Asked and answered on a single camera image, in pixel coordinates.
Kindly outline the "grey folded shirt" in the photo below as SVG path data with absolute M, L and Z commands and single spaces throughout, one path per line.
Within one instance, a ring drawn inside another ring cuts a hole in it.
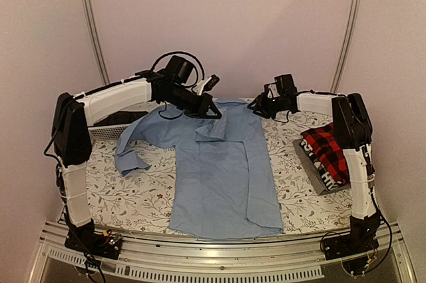
M 338 186 L 321 162 L 314 158 L 314 155 L 311 156 L 307 153 L 302 142 L 302 139 L 296 139 L 292 144 L 308 179 L 318 195 L 327 195 L 351 188 L 350 183 Z

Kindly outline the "white plastic basket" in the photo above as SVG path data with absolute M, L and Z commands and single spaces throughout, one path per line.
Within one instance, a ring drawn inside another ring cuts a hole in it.
M 93 141 L 118 140 L 130 124 L 89 127 L 89 135 Z

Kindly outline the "aluminium post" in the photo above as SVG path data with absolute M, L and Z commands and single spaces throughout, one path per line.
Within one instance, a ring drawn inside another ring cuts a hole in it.
M 84 11 L 86 22 L 87 22 L 89 39 L 91 40 L 91 45 L 93 48 L 93 53 L 95 56 L 97 68 L 99 70 L 101 82 L 103 85 L 108 85 L 110 84 L 110 78 L 106 68 L 105 58 L 103 55 L 103 50 L 102 50 L 101 42 L 99 39 L 99 32 L 97 30 L 92 0 L 81 0 L 81 1 L 83 4 L 83 11 Z
M 331 93 L 337 93 L 339 91 L 339 86 L 343 78 L 345 65 L 347 63 L 347 58 L 349 56 L 349 50 L 350 50 L 353 34 L 355 32 L 355 26 L 357 22 L 357 16 L 359 13 L 360 3 L 361 3 L 361 0 L 350 0 L 350 3 L 349 3 L 349 11 L 347 15 L 345 31 L 343 34 L 343 41 L 341 44 L 341 49 L 339 51 L 339 57 L 337 58 L 337 65 L 335 68 L 333 81 L 330 87 Z

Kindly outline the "left aluminium post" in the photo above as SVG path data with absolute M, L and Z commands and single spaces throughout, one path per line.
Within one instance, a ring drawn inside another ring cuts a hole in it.
M 83 4 L 83 11 L 84 11 L 86 22 L 87 22 L 89 39 L 91 40 L 91 45 L 93 48 L 93 53 L 95 56 L 97 68 L 99 70 L 101 82 L 103 85 L 108 85 L 110 84 L 110 78 L 106 68 L 105 58 L 103 55 L 103 50 L 102 50 L 101 42 L 99 39 L 99 32 L 97 30 L 92 0 L 81 0 L 81 1 Z

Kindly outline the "aluminium front rail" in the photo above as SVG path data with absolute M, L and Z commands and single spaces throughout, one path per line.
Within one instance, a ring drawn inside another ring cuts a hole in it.
M 346 272 L 360 255 L 327 260 L 323 232 L 251 240 L 207 241 L 189 236 L 124 232 L 116 260 L 85 266 L 82 253 L 65 247 L 63 223 L 45 223 L 31 282 L 418 282 L 397 223 L 377 231 L 372 271 Z

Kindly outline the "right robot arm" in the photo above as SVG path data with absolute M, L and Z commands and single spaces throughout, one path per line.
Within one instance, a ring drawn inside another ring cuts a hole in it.
M 265 119 L 275 119 L 283 111 L 332 118 L 328 126 L 304 132 L 302 140 L 336 184 L 350 185 L 350 233 L 343 238 L 344 248 L 351 254 L 359 253 L 375 237 L 380 224 L 371 161 L 372 125 L 361 95 L 299 91 L 287 74 L 264 85 L 248 108 Z

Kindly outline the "right aluminium post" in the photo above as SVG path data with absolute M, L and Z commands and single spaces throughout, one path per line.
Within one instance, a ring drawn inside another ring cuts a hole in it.
M 360 3 L 361 3 L 361 0 L 350 0 L 350 3 L 349 3 L 349 11 L 347 15 L 345 31 L 343 34 L 343 41 L 341 44 L 341 49 L 339 51 L 339 57 L 337 58 L 337 65 L 335 68 L 333 81 L 330 87 L 331 93 L 337 93 L 339 91 L 339 86 L 343 78 L 345 65 L 347 63 L 347 58 L 349 56 L 349 50 L 350 50 L 353 34 L 355 32 L 355 26 L 357 22 L 357 16 L 359 13 Z

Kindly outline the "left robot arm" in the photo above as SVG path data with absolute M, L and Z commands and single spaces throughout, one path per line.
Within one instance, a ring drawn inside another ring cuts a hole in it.
M 65 203 L 66 223 L 73 241 L 84 252 L 94 252 L 99 238 L 88 208 L 85 171 L 92 152 L 89 128 L 119 111 L 145 102 L 174 105 L 188 117 L 220 119 L 210 91 L 219 82 L 206 76 L 197 57 L 172 51 L 151 68 L 87 93 L 62 93 L 57 99 L 51 139 L 44 156 L 57 162 L 57 186 Z

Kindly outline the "dark shirt in basket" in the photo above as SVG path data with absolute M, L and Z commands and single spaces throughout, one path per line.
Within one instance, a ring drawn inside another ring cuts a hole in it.
M 113 125 L 129 125 L 146 116 L 147 111 L 118 111 L 94 124 L 94 127 L 107 127 Z

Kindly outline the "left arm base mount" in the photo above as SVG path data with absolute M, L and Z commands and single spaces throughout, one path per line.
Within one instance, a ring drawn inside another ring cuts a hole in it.
M 95 231 L 93 221 L 81 227 L 73 224 L 68 224 L 68 227 L 66 248 L 86 253 L 89 256 L 118 260 L 122 248 L 120 233 L 114 233 L 111 230 L 98 233 Z

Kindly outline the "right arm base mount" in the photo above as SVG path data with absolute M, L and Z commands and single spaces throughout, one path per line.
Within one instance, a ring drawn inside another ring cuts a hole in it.
M 343 262 L 343 269 L 352 276 L 367 273 L 369 266 L 374 261 L 379 243 L 376 237 L 380 225 L 380 215 L 376 212 L 373 216 L 358 219 L 349 218 L 349 234 L 330 232 L 325 234 L 320 241 L 320 249 L 326 260 L 334 260 L 347 256 L 364 253 L 359 258 L 352 258 Z

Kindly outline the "red black plaid shirt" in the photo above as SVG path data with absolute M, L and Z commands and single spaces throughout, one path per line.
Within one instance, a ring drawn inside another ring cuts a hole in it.
M 302 139 L 312 148 L 315 157 L 324 165 L 339 186 L 349 183 L 349 169 L 341 147 L 334 138 L 333 123 L 308 129 Z

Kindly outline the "light blue long sleeve shirt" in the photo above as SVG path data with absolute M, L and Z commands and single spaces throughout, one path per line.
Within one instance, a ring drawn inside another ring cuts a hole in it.
M 158 107 L 121 134 L 115 166 L 127 175 L 147 169 L 131 142 L 176 153 L 173 231 L 213 239 L 284 232 L 262 120 L 242 99 L 215 101 L 220 119 L 193 119 L 175 106 Z

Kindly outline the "black shirt white letters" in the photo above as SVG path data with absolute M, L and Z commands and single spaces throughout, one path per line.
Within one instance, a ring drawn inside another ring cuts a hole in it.
M 318 195 L 337 192 L 338 188 L 343 186 L 333 179 L 327 168 L 314 154 L 312 147 L 304 139 L 297 141 L 295 149 Z

